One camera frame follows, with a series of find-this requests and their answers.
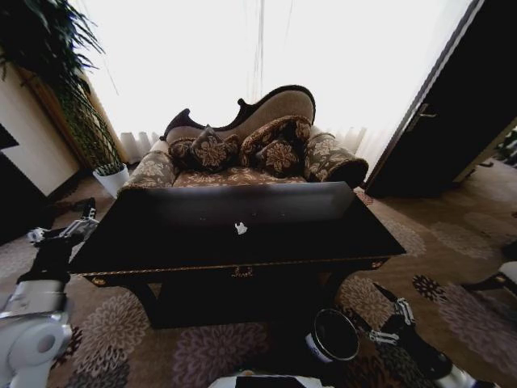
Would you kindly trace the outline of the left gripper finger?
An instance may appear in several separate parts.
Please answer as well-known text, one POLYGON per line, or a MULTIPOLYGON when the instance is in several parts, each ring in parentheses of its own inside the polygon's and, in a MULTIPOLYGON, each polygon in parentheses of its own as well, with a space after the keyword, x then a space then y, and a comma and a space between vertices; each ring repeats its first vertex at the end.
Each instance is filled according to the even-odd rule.
POLYGON ((99 221, 96 219, 97 211, 94 197, 80 200, 78 205, 82 210, 82 216, 60 232, 60 237, 76 243, 82 243, 95 231, 99 221))
POLYGON ((33 246, 42 246, 46 243, 47 240, 51 239, 53 236, 53 230, 48 230, 41 227, 36 227, 35 229, 29 230, 27 232, 27 240, 33 246))

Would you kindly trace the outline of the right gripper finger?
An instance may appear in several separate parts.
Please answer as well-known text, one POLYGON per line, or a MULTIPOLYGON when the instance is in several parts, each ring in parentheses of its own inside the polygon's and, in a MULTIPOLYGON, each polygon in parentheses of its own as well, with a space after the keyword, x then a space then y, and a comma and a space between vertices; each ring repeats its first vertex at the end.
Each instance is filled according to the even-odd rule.
POLYGON ((393 303, 395 313, 401 315, 404 318, 404 322, 406 325, 415 324, 413 311, 410 307, 409 302, 405 298, 396 296, 394 293, 378 285, 377 283, 375 283, 374 286, 379 290, 379 292, 383 296, 385 296, 389 301, 393 303))
POLYGON ((374 330, 359 314, 352 309, 346 309, 346 316, 351 319, 357 328, 359 328, 374 343, 378 344, 397 344, 399 336, 395 333, 374 330))

